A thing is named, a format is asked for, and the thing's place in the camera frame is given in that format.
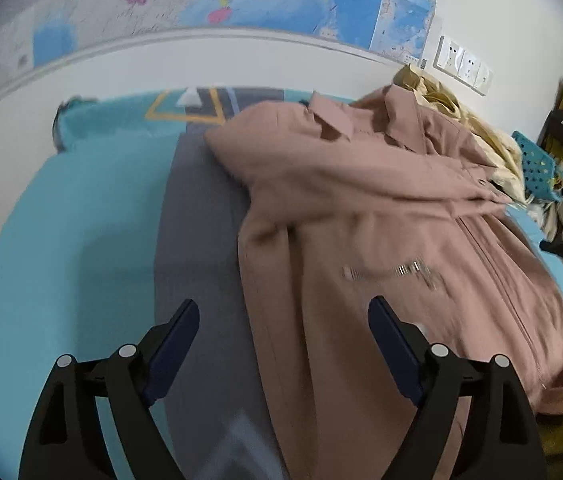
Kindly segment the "pink jacket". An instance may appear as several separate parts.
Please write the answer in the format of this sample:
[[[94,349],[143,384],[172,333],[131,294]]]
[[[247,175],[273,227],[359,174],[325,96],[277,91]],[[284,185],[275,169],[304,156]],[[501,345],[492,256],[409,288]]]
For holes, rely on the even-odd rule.
[[[252,105],[204,139],[249,191],[239,270],[292,478],[378,479],[411,423],[368,326],[377,296],[459,356],[509,356],[539,403],[563,298],[469,130],[389,86]]]

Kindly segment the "teal plastic basket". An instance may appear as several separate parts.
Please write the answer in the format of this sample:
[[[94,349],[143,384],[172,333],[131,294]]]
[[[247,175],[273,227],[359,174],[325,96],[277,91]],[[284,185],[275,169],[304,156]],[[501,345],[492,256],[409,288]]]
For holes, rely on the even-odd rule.
[[[513,140],[522,154],[522,173],[527,193],[544,202],[560,202],[563,199],[563,174],[551,155],[519,131],[513,132]]]

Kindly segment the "cream yellow jacket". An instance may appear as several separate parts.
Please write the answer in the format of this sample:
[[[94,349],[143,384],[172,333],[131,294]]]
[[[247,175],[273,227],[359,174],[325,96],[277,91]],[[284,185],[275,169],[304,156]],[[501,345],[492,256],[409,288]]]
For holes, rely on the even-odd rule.
[[[420,105],[441,114],[467,128],[495,166],[492,174],[497,184],[515,202],[525,204],[521,148],[513,137],[490,126],[465,106],[441,81],[413,64],[404,65],[393,82],[415,94]]]

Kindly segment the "teal grey patterned bedsheet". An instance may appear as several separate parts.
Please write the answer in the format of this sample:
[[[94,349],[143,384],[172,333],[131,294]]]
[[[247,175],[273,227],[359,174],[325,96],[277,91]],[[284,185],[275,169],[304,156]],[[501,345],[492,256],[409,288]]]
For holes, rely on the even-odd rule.
[[[209,127],[162,134],[123,130],[120,110],[86,119],[98,102],[59,114],[59,151],[0,234],[0,479],[20,479],[32,415],[60,356],[106,359],[186,299],[198,304],[199,330],[150,408],[182,479],[295,479],[268,413],[242,290],[249,191],[204,139],[250,106],[225,117],[213,99],[204,104]],[[114,479],[136,479],[108,401],[96,405]]]

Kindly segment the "white wall switch panel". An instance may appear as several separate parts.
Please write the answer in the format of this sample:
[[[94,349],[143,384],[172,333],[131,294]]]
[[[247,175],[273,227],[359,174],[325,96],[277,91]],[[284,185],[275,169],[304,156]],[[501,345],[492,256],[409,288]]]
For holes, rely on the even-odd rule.
[[[449,36],[441,36],[433,67],[458,80],[479,96],[486,96],[491,88],[493,72],[490,66]]]

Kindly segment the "colourful wall map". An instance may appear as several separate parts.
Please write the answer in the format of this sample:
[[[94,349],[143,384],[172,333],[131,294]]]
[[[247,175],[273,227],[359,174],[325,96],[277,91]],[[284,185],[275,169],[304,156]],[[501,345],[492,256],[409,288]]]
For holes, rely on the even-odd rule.
[[[46,66],[182,28],[260,28],[418,60],[437,0],[1,0],[0,96]]]

